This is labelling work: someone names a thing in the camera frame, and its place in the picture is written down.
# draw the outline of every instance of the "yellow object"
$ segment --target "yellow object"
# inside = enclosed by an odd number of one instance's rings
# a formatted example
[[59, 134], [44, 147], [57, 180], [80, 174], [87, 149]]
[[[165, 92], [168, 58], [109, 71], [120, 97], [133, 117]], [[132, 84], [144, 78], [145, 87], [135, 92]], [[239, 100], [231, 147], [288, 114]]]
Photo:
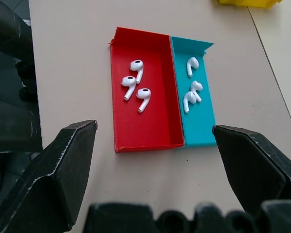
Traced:
[[219, 0], [219, 3], [237, 6], [255, 6], [269, 8], [272, 7], [275, 3], [281, 1], [282, 0]]

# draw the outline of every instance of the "teal tray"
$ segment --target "teal tray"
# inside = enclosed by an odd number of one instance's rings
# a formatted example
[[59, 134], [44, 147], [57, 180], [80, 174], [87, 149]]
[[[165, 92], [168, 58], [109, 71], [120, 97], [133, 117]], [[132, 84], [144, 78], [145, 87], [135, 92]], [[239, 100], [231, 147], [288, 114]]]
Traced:
[[[216, 142], [212, 134], [212, 127], [215, 125], [215, 117], [203, 59], [206, 54], [205, 50], [212, 46], [213, 43], [171, 36], [171, 45], [185, 146], [214, 146]], [[199, 68], [192, 68], [193, 77], [189, 78], [186, 64], [191, 57], [195, 57], [198, 60]], [[190, 112], [186, 114], [183, 110], [183, 97], [190, 91], [191, 83], [194, 80], [203, 85], [203, 90], [198, 92], [202, 101], [194, 105], [189, 103]]]

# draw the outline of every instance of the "red box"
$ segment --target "red box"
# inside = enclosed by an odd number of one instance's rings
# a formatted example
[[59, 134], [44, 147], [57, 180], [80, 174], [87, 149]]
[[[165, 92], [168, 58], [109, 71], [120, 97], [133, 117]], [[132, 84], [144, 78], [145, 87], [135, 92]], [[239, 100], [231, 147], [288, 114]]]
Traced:
[[[110, 42], [115, 152], [162, 150], [182, 147], [184, 137], [170, 36], [117, 28]], [[144, 72], [129, 101], [125, 76], [136, 77], [129, 65], [140, 59]], [[151, 98], [143, 113], [137, 90], [148, 88]]]

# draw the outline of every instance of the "white earbud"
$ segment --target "white earbud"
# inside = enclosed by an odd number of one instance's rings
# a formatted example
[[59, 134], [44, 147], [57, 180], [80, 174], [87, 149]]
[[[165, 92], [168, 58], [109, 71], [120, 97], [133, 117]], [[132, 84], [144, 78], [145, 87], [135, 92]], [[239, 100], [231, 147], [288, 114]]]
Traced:
[[186, 64], [186, 70], [188, 71], [188, 75], [190, 78], [193, 76], [192, 67], [194, 69], [197, 69], [199, 67], [198, 60], [194, 57], [191, 57]]
[[187, 92], [183, 98], [183, 106], [185, 113], [188, 113], [190, 111], [188, 102], [191, 102], [192, 104], [196, 103], [196, 96], [192, 91]]
[[190, 90], [193, 92], [193, 94], [195, 95], [196, 97], [196, 101], [197, 102], [201, 102], [202, 99], [201, 97], [198, 95], [198, 93], [196, 91], [201, 91], [203, 90], [203, 86], [200, 82], [198, 81], [193, 81], [192, 84], [191, 84], [191, 88]]
[[137, 91], [137, 98], [144, 99], [144, 101], [142, 102], [142, 104], [138, 108], [139, 113], [142, 113], [144, 111], [144, 109], [146, 108], [147, 104], [150, 101], [150, 97], [151, 97], [150, 89], [143, 88], [143, 89], [139, 89]]
[[136, 82], [137, 84], [139, 84], [142, 78], [142, 74], [144, 72], [144, 63], [141, 60], [135, 60], [130, 63], [129, 68], [132, 71], [138, 72], [137, 77], [136, 77]]
[[128, 86], [129, 89], [124, 96], [125, 100], [129, 100], [136, 87], [136, 78], [133, 76], [126, 76], [122, 79], [122, 86]]

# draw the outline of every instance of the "wireless earbud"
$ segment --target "wireless earbud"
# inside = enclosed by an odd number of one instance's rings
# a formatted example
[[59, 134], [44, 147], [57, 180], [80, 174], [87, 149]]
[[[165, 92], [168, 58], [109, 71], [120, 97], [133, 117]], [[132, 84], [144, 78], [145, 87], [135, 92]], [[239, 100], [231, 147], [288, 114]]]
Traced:
[[193, 81], [192, 84], [191, 84], [191, 88], [190, 90], [193, 92], [193, 94], [195, 95], [196, 97], [196, 101], [197, 102], [201, 102], [202, 99], [201, 97], [198, 95], [198, 93], [196, 91], [201, 91], [203, 90], [203, 86], [200, 82], [198, 81]]
[[136, 77], [136, 82], [137, 84], [139, 84], [142, 78], [142, 74], [144, 72], [144, 63], [141, 60], [135, 60], [130, 63], [129, 68], [132, 71], [138, 72], [137, 77]]
[[193, 76], [192, 67], [194, 69], [197, 69], [199, 67], [198, 60], [194, 57], [191, 57], [186, 64], [186, 70], [188, 71], [188, 75], [190, 78]]
[[150, 101], [150, 97], [151, 97], [150, 89], [143, 88], [143, 89], [139, 89], [137, 91], [137, 98], [144, 99], [144, 101], [142, 102], [142, 104], [138, 108], [139, 113], [142, 113], [144, 111], [144, 109], [146, 108], [147, 104]]
[[188, 102], [192, 104], [196, 103], [196, 96], [192, 91], [187, 92], [183, 98], [183, 107], [185, 113], [188, 113], [190, 111]]
[[128, 86], [129, 89], [124, 96], [125, 100], [129, 100], [136, 87], [136, 78], [133, 76], [126, 76], [122, 79], [122, 86]]

